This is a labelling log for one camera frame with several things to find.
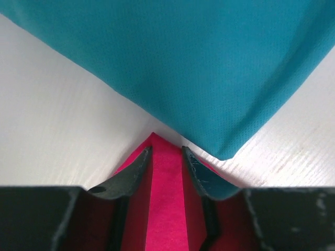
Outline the red t shirt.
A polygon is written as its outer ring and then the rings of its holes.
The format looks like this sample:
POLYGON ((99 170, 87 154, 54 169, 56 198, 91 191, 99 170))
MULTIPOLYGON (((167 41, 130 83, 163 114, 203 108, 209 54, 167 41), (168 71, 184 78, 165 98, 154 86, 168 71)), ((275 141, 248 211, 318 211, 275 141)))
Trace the red t shirt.
POLYGON ((257 250, 242 195, 222 202, 197 194, 182 150, 151 134, 122 164, 127 169, 146 147, 152 159, 130 200, 122 250, 257 250))

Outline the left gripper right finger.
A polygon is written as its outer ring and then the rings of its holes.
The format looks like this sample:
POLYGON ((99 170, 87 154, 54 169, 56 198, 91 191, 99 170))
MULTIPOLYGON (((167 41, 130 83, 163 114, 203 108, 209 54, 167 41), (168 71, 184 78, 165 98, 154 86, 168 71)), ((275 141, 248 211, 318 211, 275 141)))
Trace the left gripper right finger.
POLYGON ((334 250, 334 188, 238 188, 182 147, 189 250, 334 250))

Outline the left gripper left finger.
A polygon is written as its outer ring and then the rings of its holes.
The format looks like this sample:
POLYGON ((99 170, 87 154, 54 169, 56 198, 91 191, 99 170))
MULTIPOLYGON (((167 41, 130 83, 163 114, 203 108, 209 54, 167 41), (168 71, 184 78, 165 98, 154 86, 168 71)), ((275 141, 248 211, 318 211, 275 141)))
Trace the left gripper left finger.
POLYGON ((144 250, 152 148, 103 183, 2 186, 1 250, 144 250))

